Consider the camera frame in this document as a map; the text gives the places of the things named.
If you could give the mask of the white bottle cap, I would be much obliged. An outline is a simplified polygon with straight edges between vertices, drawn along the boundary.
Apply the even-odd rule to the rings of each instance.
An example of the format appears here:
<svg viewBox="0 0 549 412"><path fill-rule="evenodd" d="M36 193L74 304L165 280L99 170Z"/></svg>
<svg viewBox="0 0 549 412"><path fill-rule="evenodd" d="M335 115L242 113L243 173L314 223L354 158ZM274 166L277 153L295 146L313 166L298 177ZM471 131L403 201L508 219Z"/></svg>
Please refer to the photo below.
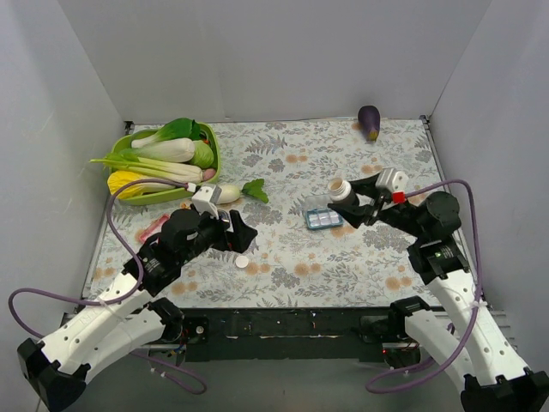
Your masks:
<svg viewBox="0 0 549 412"><path fill-rule="evenodd" d="M249 262L250 261L246 256L238 256L235 259L235 265L240 269L246 268L249 265Z"/></svg>

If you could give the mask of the white cap pill bottle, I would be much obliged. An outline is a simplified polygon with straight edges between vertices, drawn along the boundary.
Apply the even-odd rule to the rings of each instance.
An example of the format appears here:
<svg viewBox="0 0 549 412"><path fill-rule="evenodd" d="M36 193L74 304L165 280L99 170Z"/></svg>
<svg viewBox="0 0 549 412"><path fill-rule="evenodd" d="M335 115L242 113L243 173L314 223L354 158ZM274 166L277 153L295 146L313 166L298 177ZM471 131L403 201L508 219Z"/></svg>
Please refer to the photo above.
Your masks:
<svg viewBox="0 0 549 412"><path fill-rule="evenodd" d="M332 203L358 205L359 198L351 184L342 178L331 179L327 185L329 199Z"/></svg>

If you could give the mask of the blue rectangular pill box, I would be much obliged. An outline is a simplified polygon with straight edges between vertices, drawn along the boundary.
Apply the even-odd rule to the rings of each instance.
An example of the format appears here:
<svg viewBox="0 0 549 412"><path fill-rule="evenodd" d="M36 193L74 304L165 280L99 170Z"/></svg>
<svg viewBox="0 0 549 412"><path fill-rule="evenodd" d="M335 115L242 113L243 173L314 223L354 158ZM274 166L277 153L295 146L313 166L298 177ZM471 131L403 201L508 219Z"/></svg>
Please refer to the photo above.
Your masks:
<svg viewBox="0 0 549 412"><path fill-rule="evenodd" d="M316 231L343 225L341 216L328 207L330 202L331 199L327 194L312 195L304 199L303 216L310 230Z"/></svg>

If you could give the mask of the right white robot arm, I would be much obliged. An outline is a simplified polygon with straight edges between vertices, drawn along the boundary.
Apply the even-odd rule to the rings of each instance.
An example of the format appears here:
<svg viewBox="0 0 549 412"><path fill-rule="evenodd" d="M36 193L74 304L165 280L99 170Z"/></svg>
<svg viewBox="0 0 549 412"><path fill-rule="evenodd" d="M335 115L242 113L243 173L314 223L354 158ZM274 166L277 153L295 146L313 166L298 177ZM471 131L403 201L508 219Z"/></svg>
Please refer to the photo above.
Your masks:
<svg viewBox="0 0 549 412"><path fill-rule="evenodd" d="M440 184L416 195L426 195L414 205L412 192L404 191L408 177L394 168L366 179L332 179L327 190L329 208L352 227L385 223L415 241L407 253L413 270L437 298L450 324L440 323L420 297L394 302L388 329L398 341L412 339L424 348L429 360L418 364L437 369L421 379L396 387L378 388L372 379L370 393L406 391L445 373L460 395L466 411L539 411L548 399L546 372L534 372L515 351L494 320L482 290L481 260L469 265L455 242L462 225L458 200Z"/></svg>

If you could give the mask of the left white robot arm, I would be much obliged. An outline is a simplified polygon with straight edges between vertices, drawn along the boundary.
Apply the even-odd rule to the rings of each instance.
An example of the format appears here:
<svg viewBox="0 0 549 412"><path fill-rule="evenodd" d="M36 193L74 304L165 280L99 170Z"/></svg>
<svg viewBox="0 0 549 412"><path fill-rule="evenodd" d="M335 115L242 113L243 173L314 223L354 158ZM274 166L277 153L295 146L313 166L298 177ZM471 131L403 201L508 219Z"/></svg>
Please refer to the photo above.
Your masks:
<svg viewBox="0 0 549 412"><path fill-rule="evenodd" d="M160 292L210 248L243 253L257 236L237 210L216 217L179 209L149 237L91 305L51 334L17 349L21 370L50 411L63 411L102 370L155 341L184 333L184 315Z"/></svg>

